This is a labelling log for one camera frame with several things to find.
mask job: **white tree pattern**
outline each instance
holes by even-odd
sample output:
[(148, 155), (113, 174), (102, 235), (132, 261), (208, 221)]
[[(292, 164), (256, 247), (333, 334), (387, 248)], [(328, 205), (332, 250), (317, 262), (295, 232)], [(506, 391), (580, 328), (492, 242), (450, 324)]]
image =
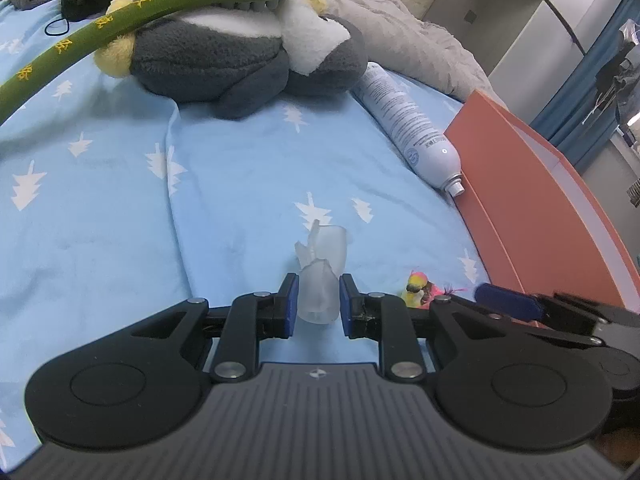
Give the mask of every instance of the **white tree pattern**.
[(322, 209), (316, 207), (314, 205), (314, 198), (311, 195), (310, 191), (306, 192), (306, 204), (301, 204), (296, 202), (295, 205), (300, 211), (302, 211), (302, 218), (305, 219), (305, 227), (311, 231), (311, 227), (314, 224), (314, 221), (318, 220), (320, 225), (329, 225), (331, 224), (331, 216), (327, 216), (328, 213), (331, 212), (330, 209)]
[(22, 50), (22, 40), (15, 39), (0, 43), (0, 52), (6, 50), (9, 54), (18, 54)]
[(160, 144), (156, 142), (155, 153), (147, 153), (146, 155), (148, 167), (147, 169), (158, 178), (166, 177), (166, 157), (164, 152), (160, 151)]
[(167, 180), (166, 184), (169, 188), (169, 196), (175, 193), (175, 185), (180, 182), (178, 175), (184, 173), (185, 170), (180, 164), (174, 162), (174, 147), (169, 146), (169, 150), (166, 154), (166, 172), (167, 172)]
[(11, 197), (14, 201), (18, 211), (22, 211), (27, 207), (31, 201), (38, 196), (38, 188), (40, 184), (38, 181), (47, 173), (33, 173), (33, 165), (35, 161), (32, 160), (29, 165), (29, 171), (25, 175), (14, 175), (14, 180), (17, 186), (14, 186), (15, 196)]
[(62, 99), (62, 96), (65, 94), (71, 94), (71, 87), (72, 87), (73, 83), (69, 80), (63, 81), (62, 83), (60, 83), (57, 88), (56, 88), (56, 93), (53, 94), (52, 97), (57, 97), (58, 101), (60, 101), (60, 99)]
[(465, 249), (465, 257), (458, 258), (458, 259), (460, 260), (460, 262), (462, 262), (462, 265), (465, 267), (466, 278), (475, 285), (476, 281), (478, 280), (478, 271), (476, 270), (476, 261), (472, 260), (469, 257), (469, 253), (466, 249)]
[(174, 161), (174, 153), (174, 147), (169, 146), (165, 156), (164, 152), (160, 151), (160, 144), (156, 142), (156, 151), (145, 155), (148, 162), (147, 169), (156, 177), (167, 179), (169, 196), (176, 192), (175, 185), (180, 182), (178, 175), (187, 171), (184, 167)]
[(14, 441), (3, 431), (6, 428), (6, 425), (0, 418), (0, 465), (2, 466), (2, 470), (7, 470), (7, 461), (6, 456), (4, 455), (3, 447), (15, 447)]
[(78, 155), (80, 155), (80, 153), (84, 153), (92, 142), (92, 140), (86, 140), (84, 138), (84, 132), (80, 132), (80, 139), (76, 140), (76, 142), (70, 142), (68, 149), (71, 152), (71, 155), (78, 158)]
[(367, 224), (371, 222), (373, 215), (369, 207), (370, 203), (364, 202), (364, 200), (360, 200), (359, 198), (352, 198), (351, 200), (353, 201), (353, 208), (356, 210), (356, 213), (358, 213), (358, 216)]
[(302, 112), (296, 105), (285, 104), (284, 113), (286, 115), (284, 120), (287, 123), (294, 124), (296, 127), (297, 133), (300, 133), (300, 126), (308, 126), (308, 124), (302, 120)]

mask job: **plush toy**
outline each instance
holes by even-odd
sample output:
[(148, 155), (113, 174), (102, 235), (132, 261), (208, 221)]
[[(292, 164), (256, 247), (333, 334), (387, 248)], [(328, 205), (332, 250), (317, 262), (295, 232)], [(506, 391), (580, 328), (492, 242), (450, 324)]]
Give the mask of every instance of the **plush toy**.
[(259, 7), (272, 1), (277, 0), (135, 0), (55, 43), (0, 86), (0, 124), (74, 63), (145, 23), (173, 12), (211, 4), (238, 2), (242, 6)]
[[(133, 0), (113, 0), (107, 14)], [(224, 119), (245, 117), (282, 91), (324, 96), (349, 90), (367, 67), (364, 39), (324, 13), (324, 0), (257, 9), (202, 7), (161, 18), (95, 53), (113, 77), (133, 75), (179, 103), (211, 102)]]

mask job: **white plush part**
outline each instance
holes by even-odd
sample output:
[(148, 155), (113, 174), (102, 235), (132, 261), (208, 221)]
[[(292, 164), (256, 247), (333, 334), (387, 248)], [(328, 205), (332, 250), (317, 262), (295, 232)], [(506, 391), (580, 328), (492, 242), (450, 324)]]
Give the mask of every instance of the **white plush part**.
[(286, 0), (275, 12), (282, 24), (282, 46), (289, 54), (289, 65), (299, 74), (311, 74), (350, 38), (346, 28), (320, 18), (305, 0)]
[(175, 18), (200, 27), (243, 38), (279, 38), (282, 28), (271, 10), (222, 9), (203, 7), (180, 12)]

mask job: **can nozzle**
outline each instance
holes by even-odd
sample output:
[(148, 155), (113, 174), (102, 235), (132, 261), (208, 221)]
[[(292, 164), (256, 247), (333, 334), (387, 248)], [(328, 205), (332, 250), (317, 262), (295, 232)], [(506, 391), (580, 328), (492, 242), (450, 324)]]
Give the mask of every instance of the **can nozzle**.
[(462, 183), (459, 180), (454, 180), (447, 187), (445, 187), (444, 191), (455, 198), (458, 195), (463, 194), (465, 192), (465, 188), (462, 186)]

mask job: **small toy bird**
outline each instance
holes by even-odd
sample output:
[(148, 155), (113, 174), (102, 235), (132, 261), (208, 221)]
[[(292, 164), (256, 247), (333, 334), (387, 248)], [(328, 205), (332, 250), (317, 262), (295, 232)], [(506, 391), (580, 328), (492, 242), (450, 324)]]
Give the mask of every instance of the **small toy bird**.
[(402, 291), (402, 299), (411, 308), (429, 308), (433, 298), (446, 292), (427, 278), (424, 272), (412, 272)]

